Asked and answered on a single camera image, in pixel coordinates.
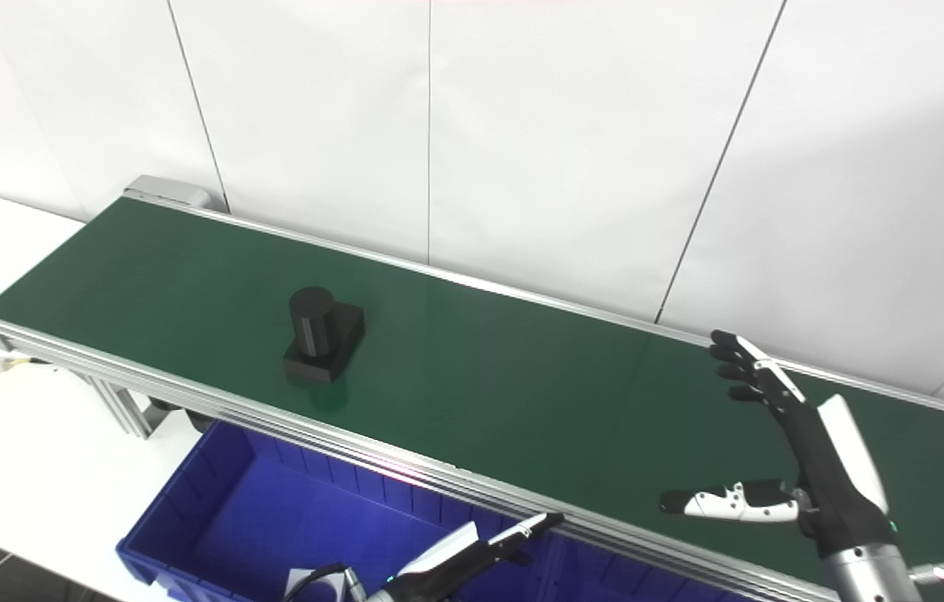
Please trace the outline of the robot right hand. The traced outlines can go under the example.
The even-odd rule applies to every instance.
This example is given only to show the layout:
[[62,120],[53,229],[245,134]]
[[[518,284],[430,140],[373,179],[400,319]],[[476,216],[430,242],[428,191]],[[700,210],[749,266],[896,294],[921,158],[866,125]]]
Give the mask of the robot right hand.
[[729,399],[755,401],[781,427],[798,466],[793,487],[781,479],[738,481],[730,487],[671,489],[659,496],[667,514],[739,523],[796,523],[817,556],[859,546],[896,543],[878,473],[850,408],[835,395],[820,406],[778,362],[750,340],[724,330],[710,334],[716,372],[735,381]]

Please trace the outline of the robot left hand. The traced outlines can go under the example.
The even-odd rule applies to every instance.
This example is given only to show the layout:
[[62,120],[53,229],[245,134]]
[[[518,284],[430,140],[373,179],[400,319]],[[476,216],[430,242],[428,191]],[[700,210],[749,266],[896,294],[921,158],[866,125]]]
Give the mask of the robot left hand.
[[520,556],[526,543],[564,522],[563,512],[541,512],[493,538],[480,538],[475,522],[464,523],[404,564],[367,600],[447,601],[468,580]]

